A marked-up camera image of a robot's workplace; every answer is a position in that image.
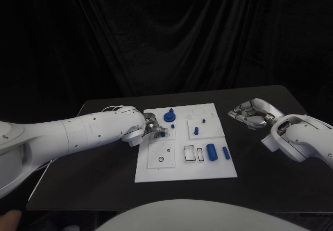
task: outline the white board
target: white board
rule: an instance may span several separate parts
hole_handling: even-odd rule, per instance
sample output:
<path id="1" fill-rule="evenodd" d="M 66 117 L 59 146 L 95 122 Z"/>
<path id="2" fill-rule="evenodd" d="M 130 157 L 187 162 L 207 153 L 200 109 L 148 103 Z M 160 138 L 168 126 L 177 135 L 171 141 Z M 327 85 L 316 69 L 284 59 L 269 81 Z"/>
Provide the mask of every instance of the white board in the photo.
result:
<path id="1" fill-rule="evenodd" d="M 163 120 L 163 116 L 170 108 L 176 120 L 168 123 Z M 238 177 L 232 154 L 229 153 L 230 159 L 226 160 L 222 151 L 223 147 L 228 148 L 228 144 L 213 103 L 147 109 L 144 113 L 147 112 L 154 113 L 158 124 L 168 129 L 168 132 L 166 137 L 154 137 L 154 133 L 144 136 L 138 148 L 135 182 Z M 215 161 L 207 157 L 206 145 L 210 143 L 218 154 Z M 194 161 L 186 161 L 184 146 L 192 145 Z"/>

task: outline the finger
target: finger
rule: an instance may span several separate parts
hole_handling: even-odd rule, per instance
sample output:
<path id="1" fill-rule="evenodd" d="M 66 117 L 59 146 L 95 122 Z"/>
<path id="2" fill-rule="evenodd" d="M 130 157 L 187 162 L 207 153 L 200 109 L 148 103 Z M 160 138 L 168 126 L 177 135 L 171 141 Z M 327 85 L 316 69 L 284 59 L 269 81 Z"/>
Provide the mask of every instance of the finger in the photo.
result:
<path id="1" fill-rule="evenodd" d="M 0 231 L 16 231 L 21 212 L 19 210 L 8 211 L 0 216 Z"/>

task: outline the black table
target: black table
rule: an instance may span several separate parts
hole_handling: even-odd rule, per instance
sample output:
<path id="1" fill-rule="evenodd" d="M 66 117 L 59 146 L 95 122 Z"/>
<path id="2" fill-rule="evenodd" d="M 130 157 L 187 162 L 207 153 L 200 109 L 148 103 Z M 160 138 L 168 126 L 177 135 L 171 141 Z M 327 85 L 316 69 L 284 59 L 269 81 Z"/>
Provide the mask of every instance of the black table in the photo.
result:
<path id="1" fill-rule="evenodd" d="M 238 178 L 134 183 L 138 146 L 125 142 L 62 157 L 49 166 L 27 203 L 29 210 L 127 210 L 168 199 L 229 203 L 262 212 L 331 212 L 333 170 L 317 158 L 292 161 L 259 140 L 269 127 L 249 130 L 228 111 L 252 98 L 285 114 L 305 111 L 282 86 L 216 90 L 86 101 L 79 116 L 111 105 L 144 109 L 215 103 Z"/>

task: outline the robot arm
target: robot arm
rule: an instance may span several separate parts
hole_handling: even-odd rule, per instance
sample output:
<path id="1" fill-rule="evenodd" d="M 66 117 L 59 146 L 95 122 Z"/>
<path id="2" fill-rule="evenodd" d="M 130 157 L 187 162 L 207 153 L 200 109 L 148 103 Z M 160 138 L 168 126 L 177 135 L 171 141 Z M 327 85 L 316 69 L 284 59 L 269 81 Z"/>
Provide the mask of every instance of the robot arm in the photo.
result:
<path id="1" fill-rule="evenodd" d="M 127 106 L 39 124 L 0 122 L 0 197 L 49 160 L 118 139 L 135 146 L 150 132 L 166 131 L 153 114 Z"/>
<path id="2" fill-rule="evenodd" d="M 281 149 L 298 162 L 314 156 L 333 168 L 333 126 L 307 115 L 284 115 L 261 99 L 245 102 L 228 114 L 251 129 L 272 125 L 261 140 L 271 152 Z"/>

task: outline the black backdrop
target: black backdrop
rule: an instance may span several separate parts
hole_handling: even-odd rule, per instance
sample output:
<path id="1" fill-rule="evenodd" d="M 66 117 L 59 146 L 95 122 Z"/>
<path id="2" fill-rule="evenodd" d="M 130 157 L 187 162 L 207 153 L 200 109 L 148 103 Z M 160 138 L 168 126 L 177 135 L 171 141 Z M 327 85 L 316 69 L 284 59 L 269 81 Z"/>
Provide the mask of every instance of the black backdrop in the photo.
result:
<path id="1" fill-rule="evenodd" d="M 333 122 L 333 1 L 6 4 L 1 120 L 63 119 L 89 99 L 281 84 Z"/>

